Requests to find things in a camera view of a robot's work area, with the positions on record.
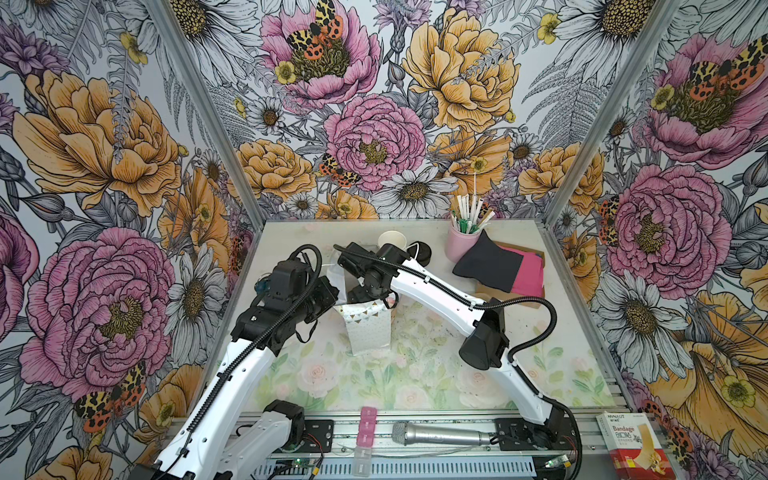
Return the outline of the black napkin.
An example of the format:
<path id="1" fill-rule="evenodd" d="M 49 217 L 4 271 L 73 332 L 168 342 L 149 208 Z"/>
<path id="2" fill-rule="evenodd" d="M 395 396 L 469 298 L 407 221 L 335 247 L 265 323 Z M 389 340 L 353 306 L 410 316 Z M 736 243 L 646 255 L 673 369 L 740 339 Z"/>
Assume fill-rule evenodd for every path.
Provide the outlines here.
<path id="1" fill-rule="evenodd" d="M 524 261 L 522 254 L 504 249 L 486 233 L 455 264 L 452 273 L 486 287 L 510 293 Z"/>

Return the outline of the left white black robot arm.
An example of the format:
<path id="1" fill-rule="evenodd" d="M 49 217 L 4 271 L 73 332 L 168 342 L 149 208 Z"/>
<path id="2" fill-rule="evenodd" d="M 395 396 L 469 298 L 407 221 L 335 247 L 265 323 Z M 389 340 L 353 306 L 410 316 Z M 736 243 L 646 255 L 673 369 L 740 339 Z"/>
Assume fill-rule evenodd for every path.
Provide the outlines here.
<path id="1" fill-rule="evenodd" d="M 277 449 L 300 442 L 303 410 L 276 401 L 250 431 L 230 437 L 252 392 L 300 323 L 320 319 L 338 290 L 322 275 L 322 254 L 305 244 L 266 276 L 267 288 L 243 311 L 220 366 L 179 432 L 132 479 L 245 479 Z"/>

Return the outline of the pink pill organizer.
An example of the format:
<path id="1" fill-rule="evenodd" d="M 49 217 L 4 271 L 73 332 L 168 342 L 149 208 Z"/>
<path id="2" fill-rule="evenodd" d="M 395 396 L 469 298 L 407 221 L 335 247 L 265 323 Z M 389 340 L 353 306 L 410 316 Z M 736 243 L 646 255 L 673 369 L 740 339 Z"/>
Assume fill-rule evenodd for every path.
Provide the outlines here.
<path id="1" fill-rule="evenodd" d="M 352 463 L 353 476 L 367 478 L 371 475 L 377 416 L 378 410 L 375 407 L 361 408 Z"/>

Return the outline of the teal alarm clock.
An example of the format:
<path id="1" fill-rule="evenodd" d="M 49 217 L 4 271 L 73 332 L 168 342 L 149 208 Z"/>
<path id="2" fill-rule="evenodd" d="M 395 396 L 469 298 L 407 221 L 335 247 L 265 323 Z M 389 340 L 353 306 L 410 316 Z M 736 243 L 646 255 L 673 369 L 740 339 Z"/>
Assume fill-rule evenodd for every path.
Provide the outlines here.
<path id="1" fill-rule="evenodd" d="M 269 291 L 270 278 L 264 276 L 254 284 L 254 291 L 257 296 L 266 294 Z"/>

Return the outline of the white cartoon gift bag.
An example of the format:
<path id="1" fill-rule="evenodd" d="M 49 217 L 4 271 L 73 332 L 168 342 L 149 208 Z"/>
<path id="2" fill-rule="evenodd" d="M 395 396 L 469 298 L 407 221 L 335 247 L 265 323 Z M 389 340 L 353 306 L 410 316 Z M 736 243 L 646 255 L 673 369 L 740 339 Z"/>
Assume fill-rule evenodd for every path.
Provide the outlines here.
<path id="1" fill-rule="evenodd" d="M 343 320 L 352 354 L 360 356 L 388 348 L 394 310 L 383 300 L 353 300 L 348 274 L 337 264 L 328 266 L 326 277 L 338 289 L 334 309 Z"/>

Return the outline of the bandage box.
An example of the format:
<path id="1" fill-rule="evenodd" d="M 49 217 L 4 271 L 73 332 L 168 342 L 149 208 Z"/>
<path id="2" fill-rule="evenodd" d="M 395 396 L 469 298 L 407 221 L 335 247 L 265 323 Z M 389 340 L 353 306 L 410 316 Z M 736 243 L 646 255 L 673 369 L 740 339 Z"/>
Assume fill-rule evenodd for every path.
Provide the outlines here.
<path id="1" fill-rule="evenodd" d="M 676 479 L 645 414 L 604 412 L 597 422 L 620 479 Z"/>

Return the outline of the stack of black cup lids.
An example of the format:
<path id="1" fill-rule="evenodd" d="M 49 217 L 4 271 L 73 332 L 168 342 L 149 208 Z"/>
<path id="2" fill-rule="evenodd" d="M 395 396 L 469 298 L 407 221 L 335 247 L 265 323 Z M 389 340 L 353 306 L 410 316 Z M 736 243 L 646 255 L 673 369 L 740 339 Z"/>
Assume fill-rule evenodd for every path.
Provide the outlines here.
<path id="1" fill-rule="evenodd" d="M 422 241 L 413 242 L 407 249 L 409 255 L 422 267 L 427 267 L 432 258 L 431 247 Z"/>

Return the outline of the pink napkin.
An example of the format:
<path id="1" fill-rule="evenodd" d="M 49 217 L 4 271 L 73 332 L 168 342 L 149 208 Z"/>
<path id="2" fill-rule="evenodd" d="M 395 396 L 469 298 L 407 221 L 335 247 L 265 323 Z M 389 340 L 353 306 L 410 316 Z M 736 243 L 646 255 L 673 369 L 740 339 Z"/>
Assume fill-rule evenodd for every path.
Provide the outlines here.
<path id="1" fill-rule="evenodd" d="M 525 296 L 544 297 L 544 254 L 516 245 L 500 243 L 499 246 L 522 257 L 516 272 L 513 271 L 509 260 L 503 261 L 500 268 L 504 285 L 501 298 L 508 300 Z"/>

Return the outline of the pink straw holder cup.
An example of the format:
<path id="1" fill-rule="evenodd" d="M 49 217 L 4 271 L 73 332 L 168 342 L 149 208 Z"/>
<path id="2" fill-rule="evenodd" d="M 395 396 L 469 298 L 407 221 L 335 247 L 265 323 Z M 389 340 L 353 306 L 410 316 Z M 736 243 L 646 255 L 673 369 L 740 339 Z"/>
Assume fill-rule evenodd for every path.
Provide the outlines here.
<path id="1" fill-rule="evenodd" d="M 478 241 L 480 234 L 462 233 L 451 226 L 445 243 L 445 255 L 449 261 L 457 263 Z"/>

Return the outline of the stack of white paper cups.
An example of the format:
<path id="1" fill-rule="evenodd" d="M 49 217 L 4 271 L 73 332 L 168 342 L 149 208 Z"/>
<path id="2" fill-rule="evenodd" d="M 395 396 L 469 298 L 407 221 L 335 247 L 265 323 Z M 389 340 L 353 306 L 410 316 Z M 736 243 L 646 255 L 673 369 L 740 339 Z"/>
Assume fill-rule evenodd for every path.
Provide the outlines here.
<path id="1" fill-rule="evenodd" d="M 396 230 L 385 231 L 378 237 L 377 245 L 379 248 L 387 244 L 393 245 L 401 250 L 406 250 L 408 247 L 406 236 Z"/>

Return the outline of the bundle of wrapped straws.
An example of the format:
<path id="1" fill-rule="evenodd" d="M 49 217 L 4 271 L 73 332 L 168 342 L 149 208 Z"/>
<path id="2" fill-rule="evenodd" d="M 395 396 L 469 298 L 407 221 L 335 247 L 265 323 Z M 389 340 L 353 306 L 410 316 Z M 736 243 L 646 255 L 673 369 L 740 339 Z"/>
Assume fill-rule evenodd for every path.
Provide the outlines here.
<path id="1" fill-rule="evenodd" d="M 450 200 L 450 221 L 461 234 L 475 235 L 482 232 L 496 213 L 478 194 L 477 174 L 472 174 L 467 193 L 455 192 Z"/>

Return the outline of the brown cardboard sheet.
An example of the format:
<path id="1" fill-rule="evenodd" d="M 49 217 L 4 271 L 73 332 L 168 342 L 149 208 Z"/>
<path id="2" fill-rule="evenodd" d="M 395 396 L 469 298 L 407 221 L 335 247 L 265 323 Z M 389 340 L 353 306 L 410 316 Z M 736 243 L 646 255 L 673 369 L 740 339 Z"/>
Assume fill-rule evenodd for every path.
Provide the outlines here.
<path id="1" fill-rule="evenodd" d="M 498 242 L 497 245 L 504 250 L 512 251 L 523 256 L 523 261 L 514 280 L 513 287 L 510 292 L 506 292 L 488 287 L 477 281 L 475 295 L 485 300 L 494 297 L 502 301 L 526 296 L 544 298 L 545 253 L 540 250 L 503 242 Z"/>

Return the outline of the silver microphone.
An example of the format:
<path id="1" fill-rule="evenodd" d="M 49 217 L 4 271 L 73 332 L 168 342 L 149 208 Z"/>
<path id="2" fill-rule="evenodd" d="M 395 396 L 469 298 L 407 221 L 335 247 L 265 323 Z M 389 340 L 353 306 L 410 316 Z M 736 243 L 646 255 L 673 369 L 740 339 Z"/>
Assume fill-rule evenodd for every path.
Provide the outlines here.
<path id="1" fill-rule="evenodd" d="M 392 426 L 391 439 L 403 446 L 414 444 L 485 446 L 491 444 L 492 435 L 475 430 L 396 422 Z"/>

